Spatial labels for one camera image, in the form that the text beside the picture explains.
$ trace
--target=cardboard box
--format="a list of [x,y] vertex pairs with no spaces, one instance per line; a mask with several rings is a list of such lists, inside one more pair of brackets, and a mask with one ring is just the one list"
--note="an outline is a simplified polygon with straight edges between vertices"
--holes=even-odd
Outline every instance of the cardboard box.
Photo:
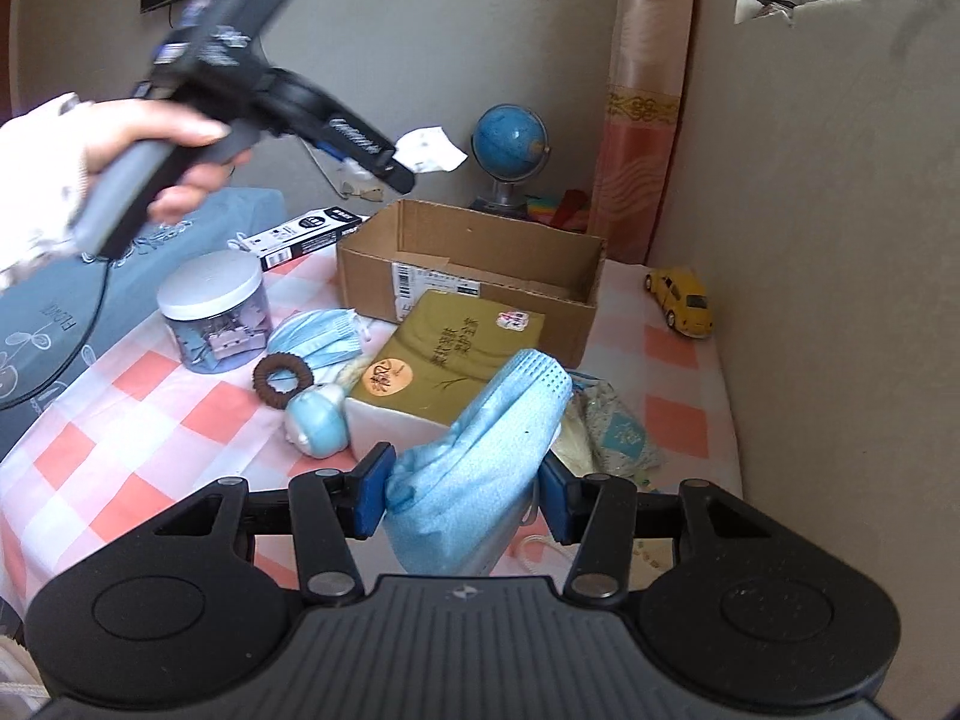
[[601,238],[450,205],[399,200],[337,247],[344,306],[400,322],[428,289],[544,315],[538,348],[580,364],[606,257]]
[[240,244],[260,258],[264,271],[270,271],[311,251],[331,247],[362,223],[363,218],[357,214],[333,206],[307,211],[279,227],[245,238]]

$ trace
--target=curtain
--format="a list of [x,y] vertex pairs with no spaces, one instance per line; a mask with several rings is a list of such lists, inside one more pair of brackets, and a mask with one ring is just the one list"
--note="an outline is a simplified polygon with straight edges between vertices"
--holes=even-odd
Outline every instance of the curtain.
[[589,232],[644,262],[664,200],[680,114],[693,0],[619,0]]

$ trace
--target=plastic bag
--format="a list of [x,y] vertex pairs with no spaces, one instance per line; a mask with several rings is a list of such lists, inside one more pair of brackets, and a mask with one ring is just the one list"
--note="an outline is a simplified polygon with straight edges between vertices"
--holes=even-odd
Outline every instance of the plastic bag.
[[659,447],[608,382],[582,373],[570,377],[574,394],[563,415],[554,454],[577,476],[608,473],[632,478],[642,490],[651,490],[646,471],[662,463]]

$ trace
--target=table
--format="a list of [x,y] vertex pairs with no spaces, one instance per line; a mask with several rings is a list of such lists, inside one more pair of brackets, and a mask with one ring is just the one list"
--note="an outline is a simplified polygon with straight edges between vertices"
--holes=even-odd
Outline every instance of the table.
[[[651,475],[660,490],[700,477],[740,494],[716,345],[666,327],[643,288],[647,272],[606,265],[580,370],[610,381],[664,450],[666,463]],[[339,307],[332,247],[274,269],[265,280],[277,323],[298,311]],[[365,351],[376,353],[394,329],[372,322]],[[159,314],[104,354],[0,464],[0,596],[22,615],[52,576],[220,477],[244,476],[252,490],[274,490],[306,471],[351,469],[349,450],[316,461],[286,442],[282,414],[253,394],[253,365],[221,375],[189,372]],[[523,538],[546,533],[542,517],[521,529],[493,573],[539,566],[557,576],[563,565],[553,551],[523,547],[526,567],[517,552]],[[382,529],[376,538],[384,538]],[[358,557],[362,575],[395,569],[371,554]],[[286,536],[258,538],[256,564],[280,584],[296,586]]]

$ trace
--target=white paper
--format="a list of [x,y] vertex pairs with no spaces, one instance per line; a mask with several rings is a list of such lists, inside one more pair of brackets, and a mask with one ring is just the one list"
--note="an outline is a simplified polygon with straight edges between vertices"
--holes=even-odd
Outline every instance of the white paper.
[[443,127],[427,127],[400,138],[394,158],[414,173],[451,172],[464,164],[467,154],[450,143]]

